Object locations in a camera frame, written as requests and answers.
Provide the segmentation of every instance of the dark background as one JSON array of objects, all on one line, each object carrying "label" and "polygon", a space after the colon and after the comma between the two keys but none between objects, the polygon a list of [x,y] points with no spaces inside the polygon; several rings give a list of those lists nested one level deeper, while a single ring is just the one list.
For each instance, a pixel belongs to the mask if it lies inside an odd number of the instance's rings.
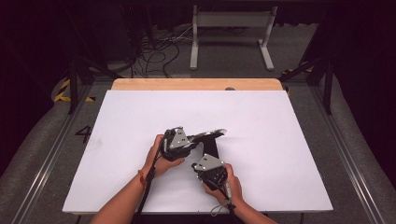
[{"label": "dark background", "polygon": [[[337,7],[327,14],[324,6],[280,7],[275,24],[319,23],[326,15],[304,58],[309,61],[326,48],[338,49],[332,52],[334,73],[365,140],[396,186],[396,89],[392,78],[396,34],[389,8],[386,2],[369,1]],[[146,7],[96,4],[67,7],[67,14],[62,7],[42,2],[0,3],[1,174],[25,136],[52,108],[51,92],[67,76],[70,55],[75,52],[103,66],[109,61],[131,60],[139,53],[144,10]],[[152,23],[160,29],[191,22],[190,6],[150,10]]]}]

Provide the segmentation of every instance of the person's left hand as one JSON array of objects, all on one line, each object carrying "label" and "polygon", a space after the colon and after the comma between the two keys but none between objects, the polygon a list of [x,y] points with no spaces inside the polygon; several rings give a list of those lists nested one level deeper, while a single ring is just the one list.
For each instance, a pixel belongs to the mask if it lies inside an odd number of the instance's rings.
[{"label": "person's left hand", "polygon": [[[154,161],[155,154],[157,153],[157,149],[160,146],[162,139],[163,139],[163,134],[158,134],[156,136],[154,145],[150,148],[148,152],[148,156],[146,158],[146,163],[142,169],[144,175],[147,175],[149,168],[151,167],[151,164]],[[184,161],[184,158],[179,158],[175,161],[168,161],[167,159],[162,157],[161,152],[158,153],[157,158],[158,160],[155,163],[155,176],[163,175],[167,170],[169,170],[169,168],[179,166]]]}]

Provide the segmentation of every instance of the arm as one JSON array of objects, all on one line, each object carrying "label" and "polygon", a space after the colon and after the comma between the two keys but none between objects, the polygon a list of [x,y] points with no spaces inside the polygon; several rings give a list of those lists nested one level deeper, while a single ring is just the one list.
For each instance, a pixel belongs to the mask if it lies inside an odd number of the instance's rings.
[{"label": "arm", "polygon": [[[159,134],[155,138],[154,145],[150,148],[146,163],[141,169],[143,177],[149,172],[152,162],[154,161],[157,149],[163,139]],[[167,161],[160,157],[155,164],[155,176],[164,174],[169,168],[180,165],[184,159],[176,161]],[[91,223],[131,223],[134,217],[134,211],[143,196],[143,185],[140,183],[140,175],[136,174],[110,201],[108,201],[99,212],[93,217]]]},{"label": "arm", "polygon": [[[232,203],[235,205],[235,215],[239,217],[246,224],[271,224],[275,223],[269,217],[261,214],[250,205],[248,205],[242,197],[242,187],[238,177],[233,175],[233,167],[230,164],[225,164],[224,167],[227,170],[227,182],[231,188]],[[225,203],[224,196],[218,190],[211,190],[207,185],[203,184],[205,192],[215,197],[220,204]]]}]

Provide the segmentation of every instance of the hand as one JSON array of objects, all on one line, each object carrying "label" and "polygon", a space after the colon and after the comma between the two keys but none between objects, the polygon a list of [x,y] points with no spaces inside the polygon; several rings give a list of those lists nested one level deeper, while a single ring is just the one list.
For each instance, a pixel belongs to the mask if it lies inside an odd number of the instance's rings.
[{"label": "hand", "polygon": [[[239,179],[237,176],[233,175],[233,167],[231,166],[231,164],[224,164],[224,168],[227,170],[227,182],[230,185],[230,189],[231,189],[231,194],[232,194],[232,201],[233,203],[241,203],[244,201],[243,197],[242,197],[242,186],[241,183],[239,182]],[[216,190],[211,190],[206,184],[202,184],[205,192],[213,197],[215,197],[220,204],[224,204],[225,203],[225,198],[224,195],[222,195],[222,193],[216,189]]]},{"label": "hand", "polygon": [[[158,147],[160,146],[161,141],[163,140],[163,134],[158,134],[155,138],[154,145],[150,148],[148,152],[148,156],[146,158],[146,163],[142,168],[142,172],[144,175],[147,175],[149,172],[149,168],[151,167],[152,162],[154,161],[155,154],[157,153]],[[169,168],[179,166],[183,161],[184,158],[179,158],[175,161],[168,161],[167,159],[163,158],[161,152],[158,153],[158,160],[155,163],[155,176],[163,175]]]}]

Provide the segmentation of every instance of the gray carpet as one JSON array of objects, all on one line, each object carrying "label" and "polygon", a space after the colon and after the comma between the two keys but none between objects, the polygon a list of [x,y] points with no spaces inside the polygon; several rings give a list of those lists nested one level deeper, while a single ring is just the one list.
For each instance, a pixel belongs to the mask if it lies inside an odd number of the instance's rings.
[{"label": "gray carpet", "polygon": [[[265,69],[257,39],[261,35],[258,29],[246,29],[242,34],[231,34],[222,30],[207,30],[200,36],[200,51],[198,70],[191,71],[191,42],[184,40],[177,43],[179,55],[166,66],[166,71],[172,77],[279,77],[285,69],[294,68],[300,61],[309,39],[316,26],[284,26],[273,29],[268,49],[272,56],[275,71]],[[177,53],[174,46],[163,50],[167,60]],[[154,55],[151,59],[161,59]],[[149,63],[149,70],[160,72],[150,73],[151,77],[163,77],[163,63]],[[133,71],[122,73],[129,77]],[[59,90],[62,81],[54,88]],[[304,223],[370,223],[361,200],[352,185],[347,170],[340,160],[337,145],[325,118],[320,113],[312,95],[311,88],[303,82],[290,82],[290,100],[300,121],[306,141],[311,149],[314,160],[323,182],[329,193],[334,211],[304,215]],[[77,216],[62,212],[64,199],[69,190],[69,184],[78,168],[79,160],[86,144],[83,136],[75,135],[86,125],[93,126],[106,90],[111,82],[95,82],[89,96],[96,97],[95,102],[82,105],[77,119],[66,136],[62,151],[55,166],[34,204],[26,223],[76,223]],[[0,180],[0,223],[10,223],[18,211],[23,198],[34,181],[37,171],[47,157],[57,133],[60,131],[69,103],[57,102],[55,107],[37,123],[26,137],[20,150],[9,165]],[[350,114],[344,97],[334,81],[332,95],[332,117],[340,127],[350,153],[359,166],[367,181],[370,192],[387,223],[396,223],[396,192],[376,163],[373,154],[357,128]],[[92,216],[83,216],[79,223],[88,223]],[[300,214],[269,214],[279,223],[299,223]],[[146,223],[222,223],[222,217],[145,217]]]}]

